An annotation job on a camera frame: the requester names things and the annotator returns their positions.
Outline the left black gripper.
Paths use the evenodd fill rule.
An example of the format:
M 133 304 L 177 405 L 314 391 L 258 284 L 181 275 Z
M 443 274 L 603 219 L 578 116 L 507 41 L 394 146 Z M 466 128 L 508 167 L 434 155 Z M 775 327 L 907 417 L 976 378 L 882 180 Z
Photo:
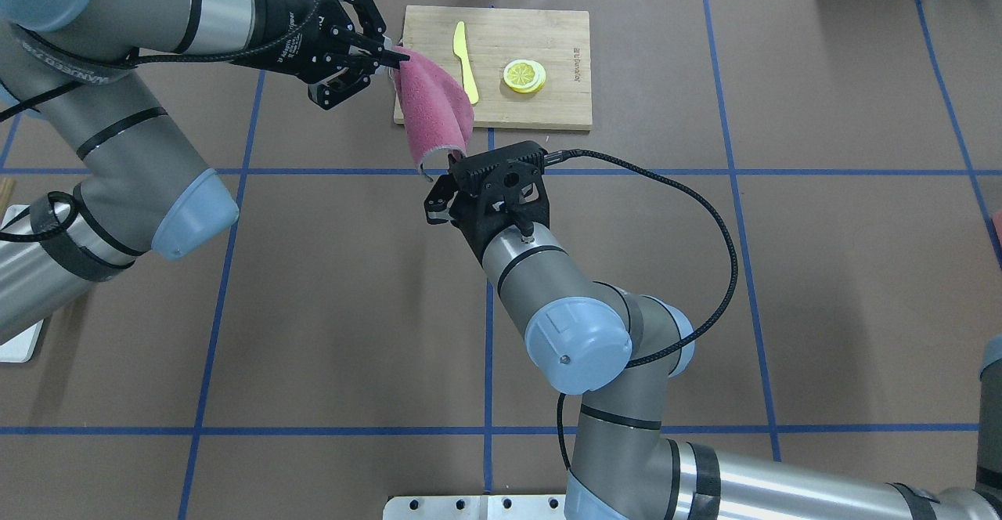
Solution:
M 409 62 L 410 56 L 399 52 L 387 36 L 387 25 L 373 0 L 321 0 L 315 16 L 306 20 L 314 4 L 315 0 L 254 0 L 250 48 L 304 27 L 250 56 L 250 67 L 308 82 L 308 98 L 332 110 L 368 88 L 380 68 L 398 70 Z

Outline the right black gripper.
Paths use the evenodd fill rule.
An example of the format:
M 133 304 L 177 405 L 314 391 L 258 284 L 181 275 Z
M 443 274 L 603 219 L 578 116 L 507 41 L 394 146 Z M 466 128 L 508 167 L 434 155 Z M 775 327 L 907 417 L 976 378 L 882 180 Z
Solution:
M 550 202 L 545 184 L 532 180 L 519 190 L 496 184 L 476 197 L 460 191 L 455 176 L 437 178 L 424 200 L 429 225 L 452 224 L 458 228 L 478 262 L 490 242 L 511 226 L 523 236 L 534 234 L 533 225 L 550 226 Z

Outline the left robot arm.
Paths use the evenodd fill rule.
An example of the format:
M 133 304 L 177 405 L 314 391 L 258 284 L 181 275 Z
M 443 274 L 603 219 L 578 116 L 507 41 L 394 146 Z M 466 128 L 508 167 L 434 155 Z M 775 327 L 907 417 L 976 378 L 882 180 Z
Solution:
M 144 253 L 182 258 L 239 218 L 143 64 L 290 75 L 328 110 L 406 60 L 373 0 L 2 0 L 2 119 L 39 114 L 90 171 L 2 229 L 2 340 Z

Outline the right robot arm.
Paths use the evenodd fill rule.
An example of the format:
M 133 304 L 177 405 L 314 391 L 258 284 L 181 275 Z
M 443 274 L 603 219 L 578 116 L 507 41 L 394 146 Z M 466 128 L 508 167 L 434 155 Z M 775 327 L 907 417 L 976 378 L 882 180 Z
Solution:
M 477 255 L 532 362 L 580 395 L 566 462 L 568 519 L 998 519 L 1000 339 L 979 381 L 975 484 L 930 493 L 724 453 L 662 437 L 669 380 L 701 328 L 676 307 L 588 280 L 551 232 L 539 169 L 440 176 L 424 202 Z

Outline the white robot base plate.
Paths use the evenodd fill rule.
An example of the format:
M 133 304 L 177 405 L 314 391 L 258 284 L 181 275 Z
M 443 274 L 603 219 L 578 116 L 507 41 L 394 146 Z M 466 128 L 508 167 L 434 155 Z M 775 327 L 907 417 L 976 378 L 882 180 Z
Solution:
M 383 519 L 563 519 L 563 494 L 401 496 Z

